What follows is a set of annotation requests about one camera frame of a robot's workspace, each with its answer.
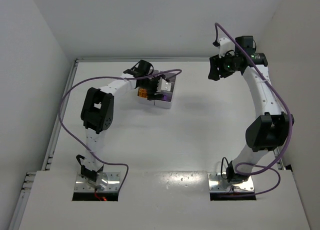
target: metal base plate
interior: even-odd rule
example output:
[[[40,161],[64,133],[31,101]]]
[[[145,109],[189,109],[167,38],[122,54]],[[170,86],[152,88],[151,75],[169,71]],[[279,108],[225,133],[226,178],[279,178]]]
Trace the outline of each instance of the metal base plate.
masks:
[[[90,182],[78,173],[76,175],[74,193],[94,193],[95,188],[99,193],[118,193],[119,185],[119,172],[101,172],[96,182]]]
[[[209,191],[217,194],[232,194],[232,193],[254,193],[255,187],[251,176],[247,181],[241,183],[227,182],[221,177],[220,172],[208,172]]]

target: white wall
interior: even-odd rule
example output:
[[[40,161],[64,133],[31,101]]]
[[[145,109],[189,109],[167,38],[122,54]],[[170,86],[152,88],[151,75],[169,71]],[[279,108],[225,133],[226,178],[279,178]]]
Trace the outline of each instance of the white wall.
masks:
[[[284,0],[259,47],[295,118],[285,160],[292,164],[312,229],[320,229],[319,33],[320,0]]]
[[[214,22],[259,41],[282,0],[34,0],[70,59],[208,57]]]
[[[33,0],[0,0],[0,229],[41,168],[70,63]]]

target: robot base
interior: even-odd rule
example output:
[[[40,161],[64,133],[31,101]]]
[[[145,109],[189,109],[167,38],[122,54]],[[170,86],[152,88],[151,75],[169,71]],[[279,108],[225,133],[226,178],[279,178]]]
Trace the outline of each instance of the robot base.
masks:
[[[209,192],[211,201],[223,200],[256,200],[255,196],[246,196],[248,193],[254,193],[255,187],[251,176],[247,181],[241,183],[228,182],[221,177],[220,172],[208,172]]]
[[[96,182],[91,182],[80,173],[76,175],[73,192],[73,201],[99,201],[105,198],[106,201],[118,201],[120,185],[119,172],[101,172]]]

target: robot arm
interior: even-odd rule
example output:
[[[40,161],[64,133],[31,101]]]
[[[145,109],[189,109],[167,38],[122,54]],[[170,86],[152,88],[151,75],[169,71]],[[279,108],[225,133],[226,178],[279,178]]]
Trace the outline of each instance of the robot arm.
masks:
[[[235,40],[251,55],[258,69],[271,83],[267,59],[264,54],[255,53],[253,37],[243,36]],[[238,171],[246,172],[248,175],[237,174],[235,166],[243,162],[256,165],[269,151],[282,146],[288,136],[289,119],[273,92],[260,78],[256,70],[247,63],[245,56],[239,50],[232,50],[232,46],[233,43],[227,38],[219,40],[220,52],[219,55],[210,58],[208,78],[217,81],[240,71],[252,95],[256,120],[246,130],[246,145],[226,170],[228,182],[241,182],[248,179],[253,166],[239,166]]]
[[[104,148],[105,135],[113,121],[115,98],[137,87],[147,90],[148,100],[160,99],[163,97],[162,93],[171,90],[171,83],[166,81],[164,75],[141,79],[150,74],[151,68],[153,68],[152,64],[140,60],[138,67],[134,66],[123,72],[120,77],[123,79],[115,80],[99,89],[92,87],[88,90],[81,119],[85,126],[86,145],[92,153],[99,155]],[[137,80],[124,79],[132,77]],[[85,151],[84,156],[78,155],[76,158],[81,165],[81,174],[96,182],[97,173],[103,170],[103,163],[94,158],[89,151]]]

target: white table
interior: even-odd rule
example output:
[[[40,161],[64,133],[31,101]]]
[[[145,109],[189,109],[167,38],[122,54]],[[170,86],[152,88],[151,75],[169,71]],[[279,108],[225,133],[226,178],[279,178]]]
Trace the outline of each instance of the white table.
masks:
[[[208,80],[207,59],[150,61],[155,69],[179,68],[183,73],[170,110],[139,104],[136,91],[115,99],[101,158],[130,166],[118,202],[72,201],[80,170],[76,155],[84,149],[62,129],[50,171],[36,174],[20,229],[309,229],[287,170],[280,171],[280,186],[256,201],[210,201],[207,171],[219,171],[222,157],[232,160],[239,154],[245,130],[255,119],[241,74],[214,82]],[[135,63],[80,62],[73,83],[119,76]],[[83,140],[80,113],[86,92],[109,82],[87,82],[71,93],[63,121]],[[270,152],[260,163],[273,159]],[[125,172],[124,167],[104,170],[121,171],[122,177]],[[272,187],[277,176],[265,172],[253,181],[261,191]]]

